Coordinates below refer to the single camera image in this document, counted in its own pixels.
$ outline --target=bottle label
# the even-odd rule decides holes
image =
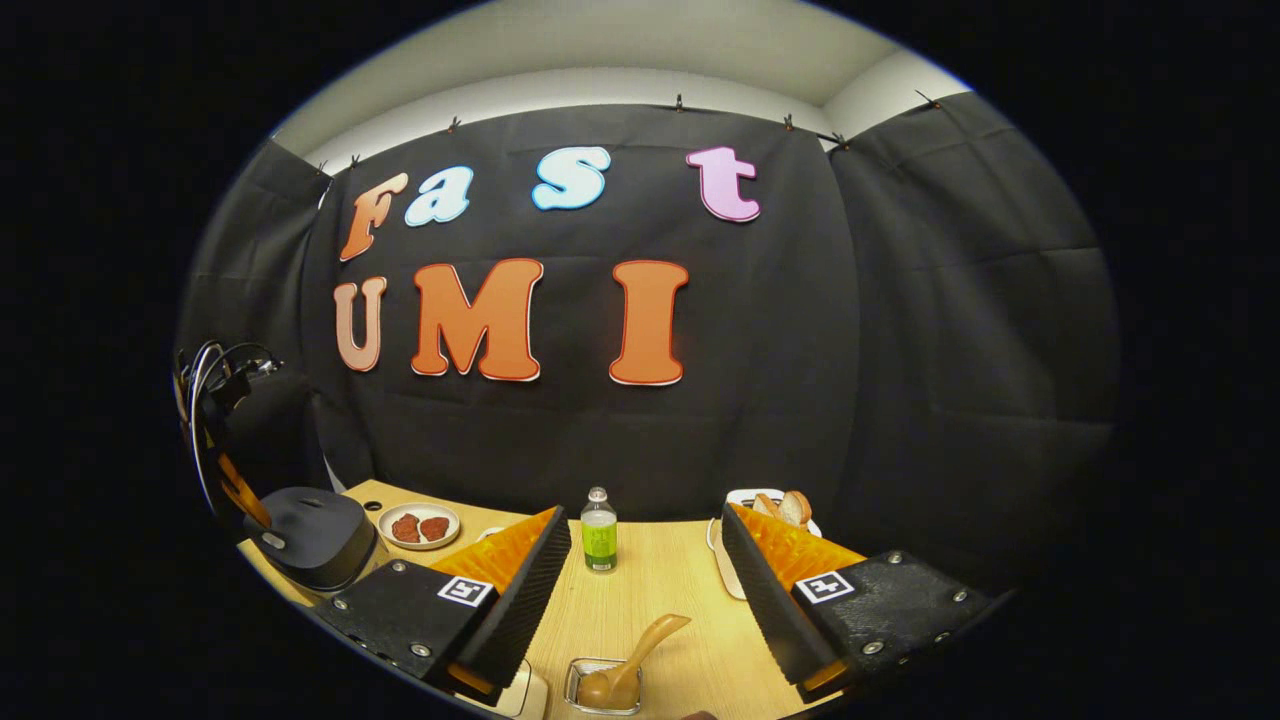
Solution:
[[[586,564],[593,570],[611,570],[618,561],[617,523],[603,528],[582,524],[582,550],[586,552]]]

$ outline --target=black fabric backdrop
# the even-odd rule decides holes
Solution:
[[[603,195],[536,209],[538,161],[594,145],[612,156]],[[713,217],[685,163],[721,145],[756,167],[740,181],[762,206],[750,223]],[[454,165],[475,172],[466,211],[408,227],[419,184]],[[355,199],[401,172],[408,187],[374,245],[340,263]],[[294,188],[288,204],[279,184]],[[902,547],[1001,591],[1075,518],[1112,427],[1119,340],[1096,240],[1047,161],[973,94],[829,158],[777,123],[649,106],[462,126],[362,159],[328,190],[269,143],[205,246],[182,337],[261,340],[294,361],[307,395],[291,402],[348,486],[376,477],[532,512],[575,509],[602,484],[628,520],[707,518],[732,488],[799,488],[827,537]],[[530,320],[541,375],[461,375],[452,359],[444,377],[415,374],[413,273],[449,263],[474,301],[507,258],[544,265]],[[628,260],[689,270],[673,386],[608,377],[623,323],[612,269]],[[389,283],[381,352],[357,373],[337,350],[333,290],[375,275]],[[362,297],[353,314],[362,342]]]

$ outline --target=white wall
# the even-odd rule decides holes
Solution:
[[[932,100],[970,91],[929,60],[910,50],[899,50],[854,78],[823,106],[823,113],[836,132],[854,137],[923,105],[924,97],[916,95],[916,90]]]
[[[563,108],[570,105],[645,104],[672,105],[684,96],[686,108],[754,115],[780,124],[831,135],[832,126],[818,108],[794,97],[746,85],[690,73],[637,68],[575,68],[544,70],[488,79],[401,105],[325,142],[303,158],[325,163],[335,174],[351,165],[351,156],[369,158],[402,142],[439,132],[458,117],[460,123]]]

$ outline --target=small metal dish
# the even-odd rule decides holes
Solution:
[[[635,715],[640,712],[640,700],[644,697],[644,670],[636,670],[636,680],[640,684],[640,694],[636,697],[636,706],[627,710],[603,710],[599,707],[586,707],[577,703],[577,682],[598,670],[617,667],[626,660],[607,660],[604,657],[579,657],[568,664],[568,676],[564,678],[564,702],[590,715]]]

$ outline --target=letter cutout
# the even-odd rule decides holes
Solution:
[[[413,274],[422,296],[413,372],[443,375],[449,361],[440,337],[463,375],[471,372],[480,341],[488,337],[480,374],[490,380],[538,379],[541,365],[529,352],[529,314],[534,284],[543,277],[536,260],[502,260],[489,270],[475,304],[467,301],[453,265],[428,265]]]
[[[352,318],[355,315],[356,283],[339,284],[333,291],[338,306],[338,354],[348,368],[367,373],[378,364],[378,354],[383,345],[383,292],[387,291],[387,278],[369,278],[361,286],[365,293],[365,346],[356,345]]]
[[[690,152],[685,161],[698,168],[703,205],[712,215],[733,223],[748,223],[760,215],[760,204],[742,200],[737,192],[737,178],[754,178],[755,165],[739,160],[732,147]]]
[[[457,165],[435,173],[417,187],[421,193],[404,211],[404,224],[416,228],[431,220],[447,223],[467,209],[467,188],[475,173],[466,165]]]
[[[671,354],[676,291],[689,282],[689,270],[672,263],[634,260],[613,268],[613,279],[626,292],[622,354],[609,365],[609,377],[625,386],[669,386],[685,368]]]
[[[577,210],[595,202],[604,192],[604,176],[612,159],[603,147],[564,147],[538,163],[543,184],[534,187],[539,210]]]
[[[374,233],[370,232],[370,225],[383,227],[383,220],[392,209],[390,196],[407,184],[408,176],[401,173],[356,199],[356,217],[351,220],[351,233],[347,234],[347,245],[338,254],[338,260],[346,263],[372,247]]]

